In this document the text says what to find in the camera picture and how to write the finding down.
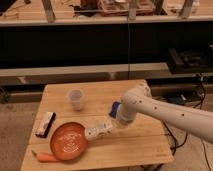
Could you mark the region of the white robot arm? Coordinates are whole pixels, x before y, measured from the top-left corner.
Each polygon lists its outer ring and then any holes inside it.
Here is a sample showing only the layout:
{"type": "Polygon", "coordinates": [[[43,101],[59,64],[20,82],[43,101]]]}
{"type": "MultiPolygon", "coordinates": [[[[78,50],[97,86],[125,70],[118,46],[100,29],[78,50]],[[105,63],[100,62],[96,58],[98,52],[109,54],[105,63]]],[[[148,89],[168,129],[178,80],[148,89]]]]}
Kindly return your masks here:
{"type": "Polygon", "coordinates": [[[116,120],[120,125],[127,126],[135,120],[137,113],[169,123],[213,144],[213,112],[155,100],[145,82],[121,96],[116,120]]]}

